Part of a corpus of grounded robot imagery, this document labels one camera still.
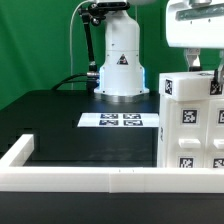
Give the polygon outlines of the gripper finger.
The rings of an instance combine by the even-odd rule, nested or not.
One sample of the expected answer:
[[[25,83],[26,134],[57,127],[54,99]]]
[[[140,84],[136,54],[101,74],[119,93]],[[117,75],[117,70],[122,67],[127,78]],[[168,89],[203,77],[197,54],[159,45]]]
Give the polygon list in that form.
[[[184,57],[189,72],[202,70],[199,56],[200,56],[199,48],[186,48],[184,50]]]
[[[220,64],[214,72],[215,81],[224,85],[224,50],[220,51]]]

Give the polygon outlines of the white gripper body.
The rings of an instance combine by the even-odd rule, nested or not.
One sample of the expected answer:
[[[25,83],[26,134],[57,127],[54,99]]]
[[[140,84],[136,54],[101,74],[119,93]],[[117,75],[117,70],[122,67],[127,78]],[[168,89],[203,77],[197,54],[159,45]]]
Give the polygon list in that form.
[[[166,39],[170,47],[224,49],[224,0],[169,0]]]

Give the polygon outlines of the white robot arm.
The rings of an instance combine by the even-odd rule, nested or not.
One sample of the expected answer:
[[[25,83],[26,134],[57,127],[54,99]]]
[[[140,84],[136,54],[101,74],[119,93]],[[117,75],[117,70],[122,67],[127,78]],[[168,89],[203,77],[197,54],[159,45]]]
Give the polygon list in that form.
[[[112,102],[129,102],[149,93],[145,69],[139,61],[140,27],[127,10],[156,0],[92,0],[91,9],[106,19],[105,62],[94,93]],[[183,48],[188,69],[201,68],[200,50],[224,50],[224,0],[169,0],[166,5],[166,40]]]

